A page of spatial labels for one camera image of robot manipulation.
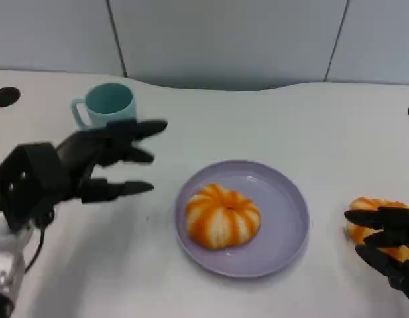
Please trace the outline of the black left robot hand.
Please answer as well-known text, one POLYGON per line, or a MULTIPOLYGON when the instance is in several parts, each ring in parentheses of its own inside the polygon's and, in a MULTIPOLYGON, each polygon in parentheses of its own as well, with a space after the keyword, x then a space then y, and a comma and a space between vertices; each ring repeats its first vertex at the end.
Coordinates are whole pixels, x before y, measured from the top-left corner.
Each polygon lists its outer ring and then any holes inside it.
POLYGON ((120 161, 152 164, 154 155, 134 143, 162 133, 167 125, 164 119, 123 119, 71 134, 56 148, 71 180, 71 190, 64 199, 101 203, 153 190, 154 186, 146 181, 110 183, 91 175, 95 166, 106 168, 120 161))

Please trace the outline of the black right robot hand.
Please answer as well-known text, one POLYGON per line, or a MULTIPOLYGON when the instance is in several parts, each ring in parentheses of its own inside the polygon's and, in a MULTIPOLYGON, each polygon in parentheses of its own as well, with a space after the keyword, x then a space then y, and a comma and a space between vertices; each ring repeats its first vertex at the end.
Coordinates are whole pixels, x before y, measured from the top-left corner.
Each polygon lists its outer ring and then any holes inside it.
POLYGON ((384 248, 409 248, 409 208, 379 207, 376 211, 351 209, 345 218, 354 225, 374 229, 355 252, 371 268, 388 278, 391 288, 409 300, 409 259, 399 261, 383 252, 384 248))

